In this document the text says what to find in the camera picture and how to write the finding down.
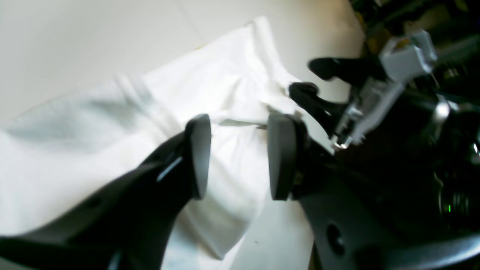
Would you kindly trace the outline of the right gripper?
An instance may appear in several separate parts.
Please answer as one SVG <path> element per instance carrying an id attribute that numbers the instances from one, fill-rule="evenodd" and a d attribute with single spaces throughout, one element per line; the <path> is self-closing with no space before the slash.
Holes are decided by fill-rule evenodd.
<path id="1" fill-rule="evenodd" d="M 289 97 L 332 137 L 348 106 L 294 82 Z M 386 194 L 394 217 L 426 227 L 479 230 L 479 99 L 407 90 L 364 142 L 340 159 Z"/>

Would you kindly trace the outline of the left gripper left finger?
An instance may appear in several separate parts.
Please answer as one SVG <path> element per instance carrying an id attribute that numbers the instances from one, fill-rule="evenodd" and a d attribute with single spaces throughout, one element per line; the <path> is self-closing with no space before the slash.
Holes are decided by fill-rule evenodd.
<path id="1" fill-rule="evenodd" d="M 35 270 L 159 270 L 175 220 L 204 198 L 211 122 L 200 114 L 137 168 L 52 222 L 1 237 L 1 257 Z"/>

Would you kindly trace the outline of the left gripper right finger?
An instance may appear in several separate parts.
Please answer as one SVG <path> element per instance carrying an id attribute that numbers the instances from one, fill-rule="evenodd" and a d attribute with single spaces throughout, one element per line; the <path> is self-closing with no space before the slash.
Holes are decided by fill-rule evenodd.
<path id="1" fill-rule="evenodd" d="M 267 124 L 271 198 L 300 204 L 324 270 L 478 270 L 479 230 L 394 217 L 386 193 L 308 135 L 293 115 Z"/>

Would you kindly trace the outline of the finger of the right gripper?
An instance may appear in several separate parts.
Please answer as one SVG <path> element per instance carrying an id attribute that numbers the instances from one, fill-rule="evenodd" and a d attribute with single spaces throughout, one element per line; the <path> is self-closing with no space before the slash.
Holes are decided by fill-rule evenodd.
<path id="1" fill-rule="evenodd" d="M 385 71 L 379 58 L 316 58 L 307 67 L 324 81 L 338 78 L 354 87 L 362 87 L 369 79 L 385 80 Z"/>

